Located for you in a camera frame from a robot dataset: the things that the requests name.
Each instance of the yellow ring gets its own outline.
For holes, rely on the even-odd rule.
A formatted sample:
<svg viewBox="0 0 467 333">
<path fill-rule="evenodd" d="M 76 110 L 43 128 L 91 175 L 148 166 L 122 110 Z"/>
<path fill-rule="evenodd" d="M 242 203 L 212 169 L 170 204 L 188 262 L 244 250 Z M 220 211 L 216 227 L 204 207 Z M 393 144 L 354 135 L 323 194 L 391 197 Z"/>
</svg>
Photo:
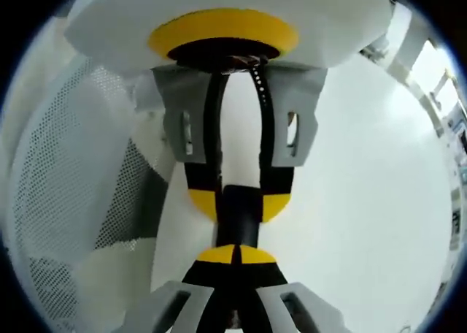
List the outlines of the yellow ring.
<svg viewBox="0 0 467 333">
<path fill-rule="evenodd" d="M 285 21 L 253 9 L 206 9 L 182 15 L 155 29 L 148 46 L 163 58 L 171 50 L 200 39 L 233 37 L 259 41 L 280 55 L 298 44 L 298 32 Z"/>
</svg>

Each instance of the yellow disc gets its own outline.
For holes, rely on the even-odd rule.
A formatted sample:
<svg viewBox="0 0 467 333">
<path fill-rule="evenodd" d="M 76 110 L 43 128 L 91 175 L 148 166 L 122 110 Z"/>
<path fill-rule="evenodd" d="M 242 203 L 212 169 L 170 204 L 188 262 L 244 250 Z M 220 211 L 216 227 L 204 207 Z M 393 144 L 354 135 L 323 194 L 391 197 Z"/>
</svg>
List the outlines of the yellow disc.
<svg viewBox="0 0 467 333">
<path fill-rule="evenodd" d="M 182 15 L 155 29 L 147 44 L 161 57 L 201 39 L 231 37 L 262 42 L 280 55 L 298 44 L 298 32 L 285 21 L 253 9 L 206 9 Z"/>
</svg>

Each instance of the white mesh fabric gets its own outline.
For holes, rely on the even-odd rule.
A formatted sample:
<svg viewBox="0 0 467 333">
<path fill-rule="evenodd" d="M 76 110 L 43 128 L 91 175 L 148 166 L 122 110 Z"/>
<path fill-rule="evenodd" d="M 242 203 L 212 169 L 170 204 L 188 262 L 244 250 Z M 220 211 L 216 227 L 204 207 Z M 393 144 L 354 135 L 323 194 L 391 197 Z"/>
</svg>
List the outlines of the white mesh fabric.
<svg viewBox="0 0 467 333">
<path fill-rule="evenodd" d="M 18 146 L 9 252 L 26 295 L 54 332 L 86 326 L 74 268 L 96 248 L 132 237 L 150 167 L 130 141 L 129 103 L 120 77 L 78 56 L 50 86 Z"/>
</svg>

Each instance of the grey bracket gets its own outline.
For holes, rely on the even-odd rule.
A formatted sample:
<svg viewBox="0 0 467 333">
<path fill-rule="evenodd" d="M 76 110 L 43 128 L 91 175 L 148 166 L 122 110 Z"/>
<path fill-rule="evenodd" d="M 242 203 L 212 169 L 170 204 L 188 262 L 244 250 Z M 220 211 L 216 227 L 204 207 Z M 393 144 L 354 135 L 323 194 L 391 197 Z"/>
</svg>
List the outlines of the grey bracket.
<svg viewBox="0 0 467 333">
<path fill-rule="evenodd" d="M 130 308 L 114 333 L 196 333 L 213 288 L 169 281 Z"/>
<path fill-rule="evenodd" d="M 327 69 L 318 68 L 266 67 L 275 122 L 273 167 L 299 167 L 305 163 L 317 133 L 314 111 L 327 73 Z M 298 116 L 293 147 L 287 146 L 289 112 Z"/>
<path fill-rule="evenodd" d="M 342 314 L 301 283 L 257 289 L 273 333 L 350 333 Z"/>
<path fill-rule="evenodd" d="M 206 163 L 204 102 L 210 74 L 179 66 L 154 68 L 153 74 L 166 108 L 163 124 L 176 160 Z"/>
</svg>

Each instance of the mesh netting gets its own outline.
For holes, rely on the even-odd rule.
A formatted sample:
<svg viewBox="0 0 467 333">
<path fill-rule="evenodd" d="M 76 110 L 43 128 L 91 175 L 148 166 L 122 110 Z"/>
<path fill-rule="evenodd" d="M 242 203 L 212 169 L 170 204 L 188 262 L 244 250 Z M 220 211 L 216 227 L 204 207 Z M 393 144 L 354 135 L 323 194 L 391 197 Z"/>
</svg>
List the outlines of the mesh netting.
<svg viewBox="0 0 467 333">
<path fill-rule="evenodd" d="M 120 77 L 80 56 L 50 87 L 12 168 L 9 253 L 49 327 L 82 332 L 74 271 L 95 249 L 141 236 L 144 187 L 155 173 L 131 141 Z"/>
</svg>

